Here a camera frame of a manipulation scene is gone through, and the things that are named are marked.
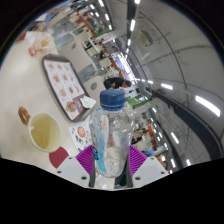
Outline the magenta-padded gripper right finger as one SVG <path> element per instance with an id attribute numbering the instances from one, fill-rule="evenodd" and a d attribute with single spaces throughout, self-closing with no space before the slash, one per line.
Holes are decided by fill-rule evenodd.
<path id="1" fill-rule="evenodd" d="M 137 148 L 130 147 L 126 171 L 128 188 L 140 188 L 167 175 L 168 171 L 156 157 L 147 157 Z"/>

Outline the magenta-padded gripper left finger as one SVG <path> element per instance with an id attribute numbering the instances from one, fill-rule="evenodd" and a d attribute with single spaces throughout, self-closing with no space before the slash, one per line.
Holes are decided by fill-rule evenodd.
<path id="1" fill-rule="evenodd" d="M 55 174 L 81 187 L 93 188 L 96 177 L 93 147 L 88 146 L 75 157 L 68 156 Z"/>

